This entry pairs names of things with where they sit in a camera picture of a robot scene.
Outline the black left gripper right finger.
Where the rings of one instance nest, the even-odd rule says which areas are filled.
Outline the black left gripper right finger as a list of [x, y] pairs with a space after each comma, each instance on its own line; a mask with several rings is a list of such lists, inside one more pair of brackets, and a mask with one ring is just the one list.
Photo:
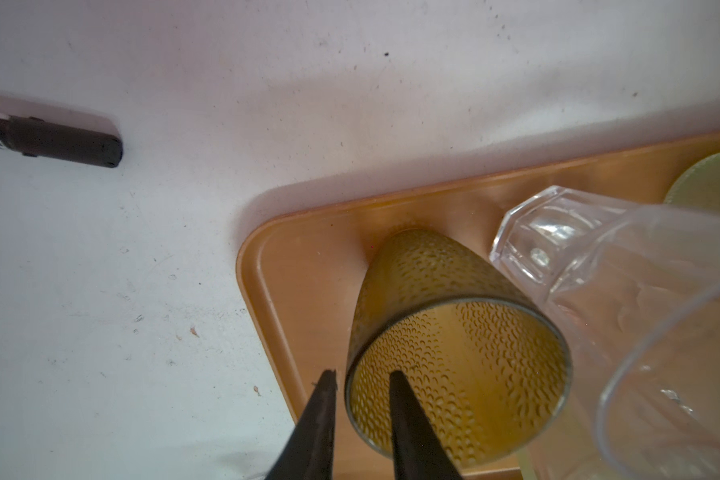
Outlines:
[[400, 370], [390, 374], [389, 405], [395, 478], [461, 480]]

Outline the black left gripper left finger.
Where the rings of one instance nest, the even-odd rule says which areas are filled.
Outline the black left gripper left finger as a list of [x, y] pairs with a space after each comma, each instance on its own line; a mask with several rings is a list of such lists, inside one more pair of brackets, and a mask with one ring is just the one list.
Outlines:
[[324, 370], [266, 480], [333, 478], [337, 378]]

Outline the olive glass front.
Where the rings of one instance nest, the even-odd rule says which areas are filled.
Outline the olive glass front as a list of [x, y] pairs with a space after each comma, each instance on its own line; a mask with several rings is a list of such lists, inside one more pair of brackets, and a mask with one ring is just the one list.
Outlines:
[[405, 374], [449, 459], [484, 469], [562, 409], [572, 360], [560, 331], [502, 273], [429, 229], [388, 236], [363, 279], [344, 402], [357, 434], [392, 452], [390, 375]]

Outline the clear faceted glass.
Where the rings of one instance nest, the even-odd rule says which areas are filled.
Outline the clear faceted glass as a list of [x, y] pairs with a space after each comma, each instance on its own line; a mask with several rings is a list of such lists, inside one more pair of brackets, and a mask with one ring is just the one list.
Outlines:
[[572, 387], [551, 476], [720, 479], [720, 213], [551, 186], [491, 263], [560, 330]]

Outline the pale green textured glass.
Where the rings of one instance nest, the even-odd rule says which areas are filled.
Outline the pale green textured glass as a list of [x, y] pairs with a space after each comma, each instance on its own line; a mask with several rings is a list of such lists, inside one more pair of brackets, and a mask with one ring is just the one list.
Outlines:
[[672, 184], [664, 203], [720, 212], [720, 153], [687, 169]]

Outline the orange brown plastic tray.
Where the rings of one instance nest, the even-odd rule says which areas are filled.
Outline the orange brown plastic tray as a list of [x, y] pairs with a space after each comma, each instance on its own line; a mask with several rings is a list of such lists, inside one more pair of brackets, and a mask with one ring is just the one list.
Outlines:
[[[333, 477], [392, 474], [392, 452], [383, 455], [364, 442], [344, 402], [357, 299], [366, 271], [388, 236], [429, 229], [496, 268], [490, 253], [504, 215], [542, 190], [561, 186], [639, 204], [665, 204], [672, 183], [692, 164], [716, 153], [720, 134], [710, 134], [308, 210], [255, 230], [239, 252], [237, 279], [295, 419], [322, 372], [336, 371]], [[571, 479], [546, 472], [547, 466], [560, 467], [572, 454], [569, 444], [550, 439], [569, 396], [570, 391], [556, 418], [523, 448], [484, 469], [456, 469], [470, 479]]]

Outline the black and white marker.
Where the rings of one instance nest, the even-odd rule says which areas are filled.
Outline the black and white marker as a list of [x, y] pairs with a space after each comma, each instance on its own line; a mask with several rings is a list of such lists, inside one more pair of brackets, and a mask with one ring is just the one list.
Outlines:
[[118, 167], [124, 153], [114, 135], [4, 114], [0, 114], [0, 149], [103, 168]]

